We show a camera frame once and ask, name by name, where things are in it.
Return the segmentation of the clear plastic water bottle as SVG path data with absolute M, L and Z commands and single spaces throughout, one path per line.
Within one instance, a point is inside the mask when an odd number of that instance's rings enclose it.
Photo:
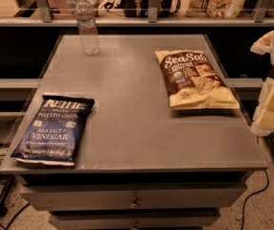
M 88 0 L 78 0 L 76 18 L 80 33 L 80 42 L 86 55 L 99 52 L 99 37 L 94 8 Z

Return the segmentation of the yellow Sea Salt chips bag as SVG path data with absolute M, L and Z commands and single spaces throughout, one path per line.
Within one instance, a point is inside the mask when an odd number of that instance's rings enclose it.
M 203 51 L 156 51 L 173 109 L 238 109 L 239 102 Z

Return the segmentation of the colourful snack bag on shelf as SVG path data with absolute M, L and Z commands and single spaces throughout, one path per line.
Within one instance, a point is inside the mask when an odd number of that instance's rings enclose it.
M 188 0 L 189 17 L 236 18 L 245 0 Z

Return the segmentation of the black backpack on shelf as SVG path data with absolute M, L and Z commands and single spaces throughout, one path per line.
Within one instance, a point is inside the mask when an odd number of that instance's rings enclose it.
M 126 17 L 147 17 L 149 0 L 121 0 L 119 8 Z M 181 0 L 157 0 L 158 16 L 168 17 L 181 7 Z

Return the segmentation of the grey cabinet with drawers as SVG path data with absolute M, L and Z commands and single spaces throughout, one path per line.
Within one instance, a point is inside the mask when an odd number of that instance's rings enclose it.
M 239 110 L 172 110 L 155 56 L 208 51 L 203 34 L 104 35 L 95 56 L 65 35 L 25 114 L 46 94 L 95 101 L 72 167 L 24 164 L 7 156 L 1 173 L 51 215 L 57 230 L 189 229 L 214 222 L 266 168 Z M 136 197 L 140 207 L 130 204 Z

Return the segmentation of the upper drawer knob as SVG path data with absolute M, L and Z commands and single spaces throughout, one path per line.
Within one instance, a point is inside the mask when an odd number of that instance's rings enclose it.
M 130 207 L 131 207 L 132 209 L 138 209 L 138 208 L 140 207 L 140 204 L 138 203 L 138 200 L 137 200 L 136 197 L 134 197 L 134 198 L 132 199 L 132 202 L 131 202 L 131 204 L 130 204 Z

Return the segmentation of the blue Kettle chips bag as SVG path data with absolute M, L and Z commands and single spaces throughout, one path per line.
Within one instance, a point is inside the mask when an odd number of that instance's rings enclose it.
M 11 157 L 23 163 L 73 166 L 93 99 L 43 95 L 40 108 Z

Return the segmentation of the metal shelf rail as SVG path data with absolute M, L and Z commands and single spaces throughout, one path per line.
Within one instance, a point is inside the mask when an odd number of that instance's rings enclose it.
M 235 17 L 200 15 L 181 0 L 176 14 L 160 18 L 127 17 L 121 9 L 106 9 L 99 0 L 96 21 L 101 27 L 274 27 L 274 0 L 245 0 Z M 0 26 L 75 27 L 75 12 L 65 0 L 0 0 Z

